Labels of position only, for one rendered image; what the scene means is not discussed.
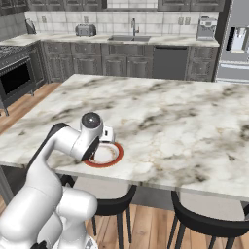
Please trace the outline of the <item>black stool with pale seat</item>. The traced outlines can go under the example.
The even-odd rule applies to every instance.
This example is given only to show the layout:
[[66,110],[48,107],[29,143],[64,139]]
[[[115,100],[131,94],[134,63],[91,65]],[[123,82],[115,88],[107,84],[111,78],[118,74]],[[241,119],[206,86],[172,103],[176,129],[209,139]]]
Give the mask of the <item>black stool with pale seat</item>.
[[181,249],[185,228],[205,235],[210,235],[211,241],[208,249],[213,249],[217,237],[226,238],[227,244],[225,249],[232,249],[234,240],[249,232],[249,220],[227,221],[200,215],[184,207],[175,191],[171,192],[171,200],[175,215],[167,243],[167,249],[170,249],[177,222],[180,222],[180,227],[174,249]]
[[129,206],[136,192],[135,185],[114,183],[112,181],[62,175],[63,186],[69,185],[78,190],[84,190],[96,196],[98,216],[117,216],[119,249],[124,249],[123,213],[126,212],[128,241],[131,241],[131,222]]

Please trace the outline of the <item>grey narrow base cupboard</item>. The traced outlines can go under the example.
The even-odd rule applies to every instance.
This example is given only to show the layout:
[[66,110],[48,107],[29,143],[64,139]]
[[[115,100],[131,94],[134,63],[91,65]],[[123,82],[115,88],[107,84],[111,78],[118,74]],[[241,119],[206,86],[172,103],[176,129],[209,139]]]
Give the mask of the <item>grey narrow base cupboard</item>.
[[186,71],[186,80],[211,82],[217,52],[217,47],[191,47]]

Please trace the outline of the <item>grey base cupboards run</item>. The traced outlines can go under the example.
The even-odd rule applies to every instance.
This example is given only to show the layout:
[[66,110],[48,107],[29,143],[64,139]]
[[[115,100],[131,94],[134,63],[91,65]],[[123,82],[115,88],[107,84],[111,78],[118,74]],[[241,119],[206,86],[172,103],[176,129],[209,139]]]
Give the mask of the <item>grey base cupboards run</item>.
[[42,41],[41,49],[50,83],[73,74],[152,77],[152,45]]

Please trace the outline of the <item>steel fridge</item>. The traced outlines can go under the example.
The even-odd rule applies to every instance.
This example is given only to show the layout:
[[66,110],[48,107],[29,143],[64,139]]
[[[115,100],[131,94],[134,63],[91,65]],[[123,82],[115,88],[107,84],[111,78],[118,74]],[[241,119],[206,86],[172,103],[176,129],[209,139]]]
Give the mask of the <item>steel fridge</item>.
[[249,0],[231,0],[215,81],[249,84]]

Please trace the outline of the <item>black and steel range oven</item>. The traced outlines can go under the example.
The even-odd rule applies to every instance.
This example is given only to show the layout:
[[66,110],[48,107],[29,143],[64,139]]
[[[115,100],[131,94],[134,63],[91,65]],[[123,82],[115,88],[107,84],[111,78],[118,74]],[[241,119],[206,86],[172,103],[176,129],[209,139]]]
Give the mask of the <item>black and steel range oven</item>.
[[34,95],[35,77],[27,48],[0,46],[0,109],[8,107],[25,94]]

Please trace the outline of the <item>steel tap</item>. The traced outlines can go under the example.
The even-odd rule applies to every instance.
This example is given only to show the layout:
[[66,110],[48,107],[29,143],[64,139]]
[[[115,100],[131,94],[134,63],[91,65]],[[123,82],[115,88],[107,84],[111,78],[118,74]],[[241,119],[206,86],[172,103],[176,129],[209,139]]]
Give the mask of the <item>steel tap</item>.
[[135,18],[131,20],[131,28],[132,28],[132,35],[135,36],[136,33],[139,33],[139,26],[136,26]]

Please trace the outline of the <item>silver coffee machine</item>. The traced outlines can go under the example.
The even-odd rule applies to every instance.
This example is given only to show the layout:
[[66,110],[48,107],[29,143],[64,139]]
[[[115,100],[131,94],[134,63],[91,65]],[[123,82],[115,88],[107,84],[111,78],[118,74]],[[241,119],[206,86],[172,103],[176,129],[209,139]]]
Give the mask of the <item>silver coffee machine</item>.
[[198,20],[196,39],[198,41],[211,41],[215,37],[217,20],[210,16],[201,16]]

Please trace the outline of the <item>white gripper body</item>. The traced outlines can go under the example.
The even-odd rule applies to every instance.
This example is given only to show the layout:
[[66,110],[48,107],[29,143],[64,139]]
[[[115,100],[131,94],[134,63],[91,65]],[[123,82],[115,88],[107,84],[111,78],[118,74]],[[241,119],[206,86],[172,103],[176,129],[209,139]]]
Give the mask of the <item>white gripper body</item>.
[[100,142],[104,143],[114,143],[115,142],[115,135],[114,136],[106,136],[102,135],[99,139]]

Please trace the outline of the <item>dark kettle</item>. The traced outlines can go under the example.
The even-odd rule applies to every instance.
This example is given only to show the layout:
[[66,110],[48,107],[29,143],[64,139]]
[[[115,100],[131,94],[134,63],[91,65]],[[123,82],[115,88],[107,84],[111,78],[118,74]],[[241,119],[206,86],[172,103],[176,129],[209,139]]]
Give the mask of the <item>dark kettle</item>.
[[26,24],[26,29],[27,29],[28,34],[36,34],[35,25],[34,25],[33,21],[30,18],[28,18],[25,21],[25,24]]

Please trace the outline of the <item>dark grey dishwasher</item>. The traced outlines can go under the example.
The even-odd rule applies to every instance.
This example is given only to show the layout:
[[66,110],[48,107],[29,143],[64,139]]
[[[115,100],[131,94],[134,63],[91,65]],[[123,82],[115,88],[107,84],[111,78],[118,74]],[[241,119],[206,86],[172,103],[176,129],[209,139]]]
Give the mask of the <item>dark grey dishwasher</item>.
[[187,47],[155,46],[153,78],[183,80],[185,78],[187,58]]

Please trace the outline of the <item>steel sink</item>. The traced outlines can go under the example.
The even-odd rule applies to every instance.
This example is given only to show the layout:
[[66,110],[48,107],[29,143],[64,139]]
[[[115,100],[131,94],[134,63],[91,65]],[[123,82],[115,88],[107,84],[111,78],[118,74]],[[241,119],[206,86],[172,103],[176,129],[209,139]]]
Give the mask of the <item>steel sink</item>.
[[114,35],[108,38],[108,41],[120,41],[120,42],[148,42],[151,36],[122,36]]

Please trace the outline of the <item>grey wall cupboards run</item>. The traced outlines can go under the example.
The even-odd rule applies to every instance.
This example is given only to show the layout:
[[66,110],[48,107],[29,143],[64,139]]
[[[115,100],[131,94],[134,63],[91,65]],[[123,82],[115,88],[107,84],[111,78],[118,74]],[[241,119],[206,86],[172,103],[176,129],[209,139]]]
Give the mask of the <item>grey wall cupboards run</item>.
[[222,12],[225,0],[158,0],[163,12]]
[[0,15],[31,12],[97,12],[107,0],[0,0]]

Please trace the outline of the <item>silver toaster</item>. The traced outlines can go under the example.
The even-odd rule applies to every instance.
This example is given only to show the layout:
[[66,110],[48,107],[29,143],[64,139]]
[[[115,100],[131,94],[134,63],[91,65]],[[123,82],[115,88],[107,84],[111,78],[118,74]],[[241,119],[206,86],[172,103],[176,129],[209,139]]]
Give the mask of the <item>silver toaster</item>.
[[78,24],[75,27],[77,36],[95,36],[96,27],[94,24]]

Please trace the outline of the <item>white plate with red rim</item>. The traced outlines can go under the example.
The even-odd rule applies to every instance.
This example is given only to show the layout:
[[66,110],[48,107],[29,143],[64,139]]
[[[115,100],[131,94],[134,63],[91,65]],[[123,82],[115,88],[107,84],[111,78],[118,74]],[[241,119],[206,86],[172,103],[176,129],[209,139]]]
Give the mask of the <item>white plate with red rim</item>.
[[85,164],[96,168],[109,167],[117,164],[123,155],[124,149],[119,143],[103,142],[99,144],[95,154],[89,160],[85,160]]

